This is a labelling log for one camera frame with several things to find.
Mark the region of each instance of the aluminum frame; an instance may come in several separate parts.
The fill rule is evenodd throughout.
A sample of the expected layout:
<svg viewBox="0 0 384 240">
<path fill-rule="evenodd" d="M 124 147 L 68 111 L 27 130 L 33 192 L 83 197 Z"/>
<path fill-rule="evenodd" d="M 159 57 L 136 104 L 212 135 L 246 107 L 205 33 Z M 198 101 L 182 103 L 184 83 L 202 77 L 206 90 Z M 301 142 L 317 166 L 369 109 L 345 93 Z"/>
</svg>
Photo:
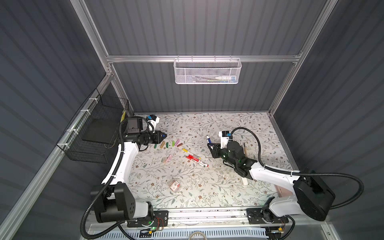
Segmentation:
<svg viewBox="0 0 384 240">
<path fill-rule="evenodd" d="M 321 225 L 327 240 L 341 240 L 333 224 L 325 222 Z"/>
<path fill-rule="evenodd" d="M 105 75 L 103 80 L 97 86 L 97 90 L 93 91 L 88 101 L 86 101 L 82 107 L 82 110 L 84 111 L 79 111 L 78 115 L 69 126 L 69 129 L 74 129 L 76 127 L 76 125 L 80 122 L 81 117 L 85 114 L 85 110 L 90 107 L 91 103 L 99 95 L 99 93 L 102 94 L 105 92 L 112 79 L 113 75 L 111 73 L 107 73 Z M 66 131 L 61 137 L 59 144 L 65 143 L 71 134 L 73 134 L 71 131 Z M 1 240 L 11 240 L 13 238 L 64 156 L 65 153 L 58 146 L 55 146 L 44 164 L 40 167 L 39 171 L 29 183 L 28 187 L 8 213 L 3 223 L 0 225 Z"/>
<path fill-rule="evenodd" d="M 109 63 L 173 63 L 174 60 L 183 62 L 229 62 L 234 59 L 240 59 L 243 63 L 272 63 L 288 62 L 297 63 L 299 55 L 287 56 L 113 56 L 108 55 L 106 60 Z"/>
<path fill-rule="evenodd" d="M 175 111 L 175 112 L 139 112 L 135 113 L 136 115 L 151 115 L 151 114 L 210 114 L 210 113 L 268 113 L 268 110 L 260 110 L 260 111 Z"/>
<path fill-rule="evenodd" d="M 122 86 L 122 83 L 120 81 L 119 75 L 116 72 L 116 69 L 114 68 L 113 64 L 109 63 L 106 59 L 106 57 L 108 56 L 108 51 L 103 43 L 103 40 L 101 39 L 99 31 L 96 28 L 96 25 L 92 19 L 92 16 L 88 10 L 87 5 L 85 4 L 85 1 L 71 0 L 71 4 L 75 9 L 77 16 L 79 17 L 80 22 L 83 25 L 85 32 L 87 33 L 88 38 L 91 41 L 92 46 L 95 49 L 100 59 L 100 62 L 104 67 L 105 72 L 107 73 L 109 71 L 112 71 L 113 75 L 115 76 L 115 79 L 112 81 L 112 86 L 115 89 L 117 96 L 119 98 L 128 99 L 128 104 L 129 104 L 128 115 L 132 116 L 134 110 L 131 105 L 131 101 L 129 101 L 128 95 L 126 94 L 124 87 Z"/>
<path fill-rule="evenodd" d="M 292 155 L 292 153 L 291 153 L 291 151 L 290 151 L 290 149 L 288 147 L 287 142 L 284 139 L 283 134 L 280 131 L 279 126 L 277 125 L 277 122 L 276 122 L 275 118 L 272 115 L 270 115 L 269 116 L 269 120 L 271 121 L 273 129 L 275 130 L 276 135 L 277 135 L 277 137 L 280 140 L 281 146 L 283 147 L 285 154 L 287 155 L 288 162 L 291 165 L 292 170 L 299 170 L 299 167 L 297 166 L 297 164 L 295 162 L 295 159 L 293 158 L 293 155 Z"/>
<path fill-rule="evenodd" d="M 318 16 L 315 24 L 313 25 L 313 28 L 310 34 L 308 35 L 307 39 L 304 42 L 303 48 L 300 51 L 299 61 L 297 63 L 294 63 L 293 66 L 291 67 L 290 71 L 288 72 L 283 82 L 283 85 L 280 87 L 279 91 L 276 94 L 275 99 L 272 102 L 271 107 L 269 108 L 269 112 L 271 113 L 271 115 L 275 114 L 277 108 L 279 107 L 281 101 L 283 100 L 283 97 L 287 93 L 288 88 L 291 86 L 291 83 L 293 82 L 301 66 L 303 65 L 304 60 L 307 58 L 314 42 L 319 36 L 320 31 L 322 30 L 325 23 L 327 22 L 337 2 L 338 0 L 327 0 L 327 2 L 325 3 L 323 9 L 321 10 L 320 15 Z"/>
<path fill-rule="evenodd" d="M 191 229 L 197 226 L 201 229 L 212 228 L 212 227 L 223 227 L 223 228 L 236 228 L 236 227 L 272 227 L 279 226 L 280 223 L 260 223 L 260 224 L 249 224 L 248 218 L 246 217 L 247 208 L 261 208 L 261 207 L 207 207 L 207 208 L 186 208 L 186 209 L 161 209 L 168 210 L 168 226 L 165 229 Z M 296 225 L 326 225 L 326 221 L 319 222 L 306 215 L 293 215 Z M 113 222 L 110 223 L 98 223 L 96 218 L 91 222 L 88 229 L 89 233 L 94 231 L 105 230 L 110 227 Z"/>
</svg>

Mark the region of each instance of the white robotic arm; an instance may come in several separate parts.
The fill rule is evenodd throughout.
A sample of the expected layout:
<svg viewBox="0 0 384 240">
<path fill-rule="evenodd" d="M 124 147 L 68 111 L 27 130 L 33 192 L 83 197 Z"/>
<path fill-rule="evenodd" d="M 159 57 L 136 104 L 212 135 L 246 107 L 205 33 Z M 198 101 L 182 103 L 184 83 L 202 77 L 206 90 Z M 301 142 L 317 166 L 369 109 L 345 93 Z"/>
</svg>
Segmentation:
<svg viewBox="0 0 384 240">
<path fill-rule="evenodd" d="M 133 161 L 139 152 L 141 145 L 150 143 L 158 144 L 167 137 L 163 132 L 156 131 L 156 125 L 159 123 L 159 118 L 155 115 L 147 117 L 148 129 L 142 131 L 141 119 L 131 118 L 128 121 L 124 131 L 124 150 L 121 161 L 121 143 L 118 146 L 116 158 L 112 164 L 107 176 L 101 182 L 100 186 L 95 186 L 91 195 L 96 196 L 99 189 L 108 182 L 113 176 L 113 180 L 107 188 L 104 196 L 100 196 L 94 206 L 96 219 L 98 222 L 111 222 L 118 220 L 131 220 L 133 218 L 153 218 L 153 209 L 148 202 L 139 202 L 134 199 L 128 189 L 129 174 L 132 169 Z M 113 172 L 116 166 L 119 168 L 115 175 Z"/>
<path fill-rule="evenodd" d="M 232 140 L 229 131 L 220 131 L 219 136 L 220 144 L 208 143 L 213 158 L 222 158 L 223 163 L 234 168 L 242 178 L 270 182 L 293 193 L 288 197 L 271 197 L 266 202 L 262 208 L 265 222 L 273 222 L 274 216 L 294 214 L 307 214 L 316 220 L 325 219 L 335 195 L 320 177 L 301 177 L 297 175 L 300 171 L 264 165 L 260 159 L 246 157 L 243 147 Z"/>
</svg>

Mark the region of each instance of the table surface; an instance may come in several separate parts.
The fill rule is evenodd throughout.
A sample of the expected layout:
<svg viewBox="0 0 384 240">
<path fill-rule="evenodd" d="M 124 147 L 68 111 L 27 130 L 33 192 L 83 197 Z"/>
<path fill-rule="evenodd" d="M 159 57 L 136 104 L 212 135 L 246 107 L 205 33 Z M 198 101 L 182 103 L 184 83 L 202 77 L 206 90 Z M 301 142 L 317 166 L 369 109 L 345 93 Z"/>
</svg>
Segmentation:
<svg viewBox="0 0 384 240">
<path fill-rule="evenodd" d="M 206 136 L 220 143 L 219 131 L 232 131 L 235 127 L 246 127 L 253 131 L 262 144 L 261 158 L 265 164 L 291 169 L 267 113 L 215 113 L 157 115 L 160 117 L 156 129 L 167 133 L 164 140 L 169 147 L 156 149 L 150 144 L 139 152 L 134 160 L 127 183 L 137 200 L 151 201 L 154 208 L 201 208 L 261 206 L 271 196 L 277 196 L 276 187 L 268 182 L 249 180 L 242 187 L 240 176 L 221 159 L 213 159 L 207 147 Z M 183 143 L 172 147 L 172 141 Z M 256 139 L 248 132 L 238 130 L 233 139 L 245 143 L 247 155 L 257 158 Z M 202 167 L 186 158 L 186 148 L 199 155 L 209 167 Z M 165 159 L 172 154 L 169 162 Z M 172 179 L 181 184 L 174 193 L 169 188 Z"/>
</svg>

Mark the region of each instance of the black wire basket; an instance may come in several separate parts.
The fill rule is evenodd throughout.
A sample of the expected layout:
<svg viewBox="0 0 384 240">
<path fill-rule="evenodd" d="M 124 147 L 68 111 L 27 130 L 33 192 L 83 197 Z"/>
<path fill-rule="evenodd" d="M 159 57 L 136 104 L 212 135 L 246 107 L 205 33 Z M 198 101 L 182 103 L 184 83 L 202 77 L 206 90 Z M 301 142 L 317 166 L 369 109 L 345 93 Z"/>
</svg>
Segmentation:
<svg viewBox="0 0 384 240">
<path fill-rule="evenodd" d="M 76 127 L 68 130 L 71 123 L 67 126 L 66 131 L 70 131 L 67 142 L 65 144 L 58 142 L 57 146 L 65 152 L 69 159 L 74 161 L 104 164 L 113 162 L 119 145 L 118 125 L 122 119 L 127 117 L 128 105 L 127 99 L 98 95 L 87 110 L 81 110 L 83 115 Z M 94 119 L 116 123 L 117 127 L 108 142 L 83 140 Z"/>
</svg>

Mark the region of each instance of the black cable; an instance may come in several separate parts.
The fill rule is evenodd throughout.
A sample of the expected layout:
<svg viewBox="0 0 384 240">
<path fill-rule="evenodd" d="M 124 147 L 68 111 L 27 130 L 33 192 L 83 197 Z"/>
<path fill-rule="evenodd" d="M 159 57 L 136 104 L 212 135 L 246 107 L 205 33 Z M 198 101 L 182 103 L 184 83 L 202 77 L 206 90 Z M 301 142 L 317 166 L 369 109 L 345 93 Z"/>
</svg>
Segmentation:
<svg viewBox="0 0 384 240">
<path fill-rule="evenodd" d="M 283 239 L 286 239 L 292 232 L 293 228 L 295 227 L 295 220 L 293 219 L 293 217 L 289 216 L 289 215 L 286 215 L 286 217 L 288 217 L 289 219 L 291 219 L 292 221 L 292 226 L 291 228 L 289 229 L 289 231 L 282 237 L 282 238 L 277 238 L 276 240 L 283 240 Z"/>
<path fill-rule="evenodd" d="M 148 148 L 148 145 L 147 145 L 147 147 L 145 149 L 139 150 L 139 152 L 144 152 L 145 150 L 147 150 L 147 148 Z"/>
<path fill-rule="evenodd" d="M 96 200 L 105 192 L 105 190 L 107 189 L 107 187 L 111 184 L 112 180 L 114 179 L 114 175 L 116 175 L 119 167 L 120 167 L 120 163 L 122 161 L 122 158 L 123 158 L 123 155 L 124 155 L 124 138 L 122 137 L 122 132 L 121 132 L 121 127 L 123 125 L 124 122 L 126 122 L 129 118 L 143 118 L 145 120 L 147 120 L 146 118 L 144 117 L 140 117 L 140 116 L 132 116 L 132 117 L 127 117 L 125 118 L 123 121 L 120 122 L 120 125 L 119 125 L 119 137 L 120 137 L 120 142 L 121 142 L 121 152 L 120 152 L 120 157 L 119 157 L 119 160 L 118 162 L 116 163 L 116 166 L 112 172 L 112 176 L 108 179 L 108 181 L 104 184 L 104 186 L 101 188 L 101 190 L 96 194 L 95 198 L 92 200 L 91 204 L 89 205 L 89 207 L 87 208 L 87 210 L 85 210 L 84 214 L 83 214 L 83 217 L 81 218 L 81 221 L 80 221 L 80 233 L 82 235 L 83 238 L 85 239 L 95 239 L 95 238 L 99 238 L 105 234 L 107 234 L 108 232 L 110 232 L 112 229 L 114 229 L 115 227 L 117 227 L 118 225 L 124 223 L 125 221 L 119 221 L 119 222 L 116 222 L 114 225 L 110 226 L 109 228 L 107 228 L 106 230 L 102 231 L 101 233 L 98 233 L 98 234 L 88 234 L 87 233 L 87 230 L 85 229 L 85 222 L 87 221 L 87 218 L 88 218 L 88 215 L 89 213 L 91 212 L 91 209 L 92 209 L 92 206 L 94 205 L 94 203 L 96 202 Z"/>
<path fill-rule="evenodd" d="M 233 166 L 231 166 L 231 165 L 229 165 L 229 164 L 226 164 L 226 163 L 224 162 L 224 160 L 223 160 L 223 164 L 226 165 L 226 166 L 228 166 L 228 167 L 231 167 L 231 168 L 235 169 Z"/>
<path fill-rule="evenodd" d="M 307 176 L 346 177 L 346 178 L 355 180 L 359 184 L 359 188 L 358 188 L 357 192 L 350 199 L 348 199 L 348 200 L 346 200 L 346 201 L 344 201 L 342 203 L 339 203 L 339 204 L 336 204 L 336 205 L 332 205 L 330 209 L 336 209 L 336 208 L 348 205 L 348 204 L 356 201 L 356 199 L 358 199 L 362 195 L 362 193 L 364 191 L 364 184 L 363 184 L 363 182 L 359 178 L 357 178 L 355 176 L 352 176 L 352 175 L 349 175 L 349 174 L 336 173 L 336 172 L 323 172 L 323 173 L 317 173 L 317 172 L 314 172 L 314 173 L 290 172 L 290 171 L 286 171 L 286 170 L 279 170 L 279 169 L 274 169 L 274 168 L 269 167 L 269 166 L 265 166 L 264 163 L 261 160 L 261 157 L 260 157 L 261 156 L 261 144 L 260 144 L 260 141 L 259 141 L 258 137 L 251 130 L 249 130 L 249 129 L 245 128 L 245 127 L 237 127 L 237 128 L 235 128 L 234 130 L 232 130 L 231 136 L 234 133 L 234 131 L 236 131 L 238 129 L 246 130 L 246 131 L 250 132 L 256 138 L 257 144 L 258 144 L 258 147 L 259 147 L 257 158 L 258 158 L 260 164 L 265 169 L 268 169 L 268 170 L 270 170 L 272 172 L 281 173 L 281 174 L 287 174 L 287 175 L 291 175 L 292 174 L 294 176 L 303 176 L 303 177 L 307 177 Z"/>
<path fill-rule="evenodd" d="M 126 231 L 124 231 L 124 229 L 122 228 L 122 226 L 120 224 L 118 225 L 118 227 L 119 227 L 120 231 L 124 234 L 124 236 L 126 236 L 129 240 L 135 240 L 134 238 L 129 236 Z"/>
</svg>

